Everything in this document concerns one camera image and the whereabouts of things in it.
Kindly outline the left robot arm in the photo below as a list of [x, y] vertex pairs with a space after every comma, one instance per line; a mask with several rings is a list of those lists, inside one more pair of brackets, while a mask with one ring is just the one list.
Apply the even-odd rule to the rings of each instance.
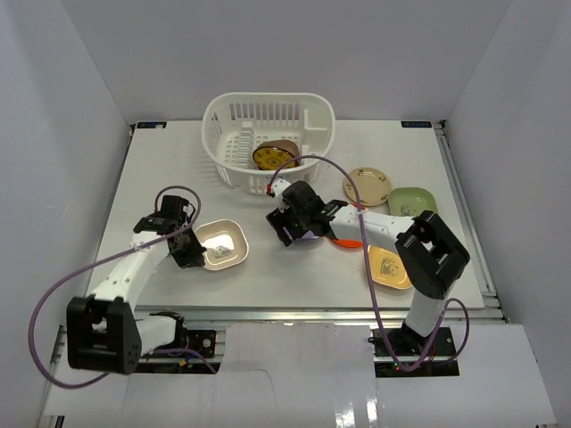
[[201, 267], [205, 248], [194, 231], [171, 238], [152, 231], [136, 233], [127, 253], [111, 273], [85, 297], [66, 309], [68, 363], [74, 369], [130, 375], [139, 359], [156, 349], [183, 353], [188, 333], [182, 316], [160, 311], [137, 318], [137, 301], [156, 268], [171, 257], [182, 268]]

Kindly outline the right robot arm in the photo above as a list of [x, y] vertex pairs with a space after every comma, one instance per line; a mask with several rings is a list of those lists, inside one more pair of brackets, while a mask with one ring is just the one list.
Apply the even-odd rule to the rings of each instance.
[[325, 203], [307, 182], [282, 178], [267, 186], [267, 195], [277, 199], [277, 208], [266, 219], [286, 246], [312, 233], [398, 255], [414, 293], [397, 337], [416, 356], [434, 347], [438, 318], [470, 261], [465, 246], [438, 214], [425, 210], [416, 217], [395, 217], [344, 201]]

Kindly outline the cream square panda plate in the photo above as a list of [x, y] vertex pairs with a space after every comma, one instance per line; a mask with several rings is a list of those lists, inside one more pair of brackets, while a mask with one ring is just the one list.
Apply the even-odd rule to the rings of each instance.
[[199, 243], [206, 249], [204, 268], [220, 271], [236, 266], [249, 255], [249, 243], [243, 229], [230, 219], [203, 224], [194, 231]]

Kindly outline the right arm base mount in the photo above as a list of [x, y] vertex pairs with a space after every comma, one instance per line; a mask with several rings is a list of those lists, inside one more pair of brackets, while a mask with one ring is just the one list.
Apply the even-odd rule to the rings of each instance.
[[[405, 342], [399, 329], [388, 329], [388, 336], [398, 359], [403, 365], [411, 366], [421, 354], [421, 347]], [[413, 372], [402, 371], [386, 350], [378, 329], [372, 331], [368, 342], [374, 349], [375, 375], [377, 379], [388, 378], [422, 378], [422, 377], [458, 377], [460, 375], [457, 361], [445, 363], [456, 351], [455, 342], [449, 327], [441, 327], [435, 337], [434, 344], [422, 365]]]

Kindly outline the yellow round patterned plate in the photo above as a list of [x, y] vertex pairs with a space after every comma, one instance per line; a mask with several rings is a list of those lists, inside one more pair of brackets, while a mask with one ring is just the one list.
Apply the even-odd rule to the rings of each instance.
[[274, 146], [259, 147], [252, 154], [253, 163], [259, 170], [277, 170], [293, 158], [291, 152]]

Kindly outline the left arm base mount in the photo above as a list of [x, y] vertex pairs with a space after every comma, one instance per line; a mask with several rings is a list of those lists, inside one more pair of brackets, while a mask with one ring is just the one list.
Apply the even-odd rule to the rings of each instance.
[[215, 356], [216, 342], [217, 332], [215, 330], [184, 329], [182, 333], [183, 347], [198, 352], [205, 358]]

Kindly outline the brown square panda plate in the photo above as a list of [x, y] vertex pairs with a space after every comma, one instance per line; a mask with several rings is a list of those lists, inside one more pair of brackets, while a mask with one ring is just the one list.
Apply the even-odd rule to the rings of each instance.
[[298, 144], [290, 139], [278, 139], [278, 140], [271, 140], [261, 143], [257, 150], [261, 150], [262, 148], [272, 148], [278, 149], [283, 152], [288, 152], [294, 157], [300, 155], [300, 149]]

